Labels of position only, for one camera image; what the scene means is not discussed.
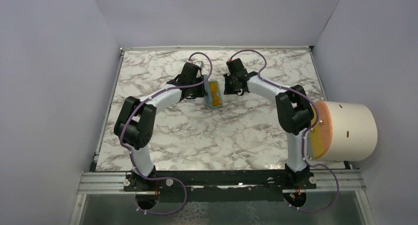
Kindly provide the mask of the grey green glasses case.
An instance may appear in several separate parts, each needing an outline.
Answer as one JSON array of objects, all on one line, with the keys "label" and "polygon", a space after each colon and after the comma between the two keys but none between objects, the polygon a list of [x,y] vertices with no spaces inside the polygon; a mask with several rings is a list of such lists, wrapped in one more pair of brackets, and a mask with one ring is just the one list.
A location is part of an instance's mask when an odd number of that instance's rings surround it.
[{"label": "grey green glasses case", "polygon": [[208,109],[217,109],[223,107],[222,94],[217,80],[207,80],[204,82],[205,105]]}]

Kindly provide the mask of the orange sunglasses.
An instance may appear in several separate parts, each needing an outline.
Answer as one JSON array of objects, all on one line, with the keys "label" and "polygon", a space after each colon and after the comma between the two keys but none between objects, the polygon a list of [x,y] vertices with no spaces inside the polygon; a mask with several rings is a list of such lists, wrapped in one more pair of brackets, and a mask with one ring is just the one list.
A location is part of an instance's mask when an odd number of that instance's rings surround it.
[{"label": "orange sunglasses", "polygon": [[209,87],[210,87],[210,94],[211,94],[210,106],[212,108],[221,107],[223,105],[223,103],[222,103],[222,99],[221,99],[221,94],[220,94],[218,82],[216,80],[210,81],[209,82]]}]

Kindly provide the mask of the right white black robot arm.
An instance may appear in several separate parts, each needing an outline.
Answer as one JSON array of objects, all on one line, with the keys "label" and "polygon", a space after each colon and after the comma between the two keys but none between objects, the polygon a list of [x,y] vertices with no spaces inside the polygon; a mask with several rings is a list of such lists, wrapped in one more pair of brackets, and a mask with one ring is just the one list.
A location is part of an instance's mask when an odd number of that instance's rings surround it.
[{"label": "right white black robot arm", "polygon": [[300,85],[279,85],[263,78],[260,73],[248,72],[241,59],[227,61],[229,72],[224,75],[225,95],[253,93],[276,105],[278,121],[287,135],[288,157],[285,164],[285,184],[296,189],[310,177],[306,162],[307,129],[314,112]]}]

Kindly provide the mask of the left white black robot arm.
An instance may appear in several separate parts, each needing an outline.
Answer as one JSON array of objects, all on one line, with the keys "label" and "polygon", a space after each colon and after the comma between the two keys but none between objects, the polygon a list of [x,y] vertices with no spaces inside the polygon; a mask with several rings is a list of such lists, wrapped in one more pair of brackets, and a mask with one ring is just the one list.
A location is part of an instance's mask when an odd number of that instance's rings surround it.
[{"label": "left white black robot arm", "polygon": [[187,62],[181,73],[160,90],[145,97],[129,96],[124,100],[113,132],[122,147],[128,150],[133,172],[138,175],[136,184],[144,191],[152,189],[155,184],[152,175],[154,164],[148,143],[153,134],[156,115],[183,99],[202,98],[206,95],[204,81],[208,77],[202,74],[202,67]]}]

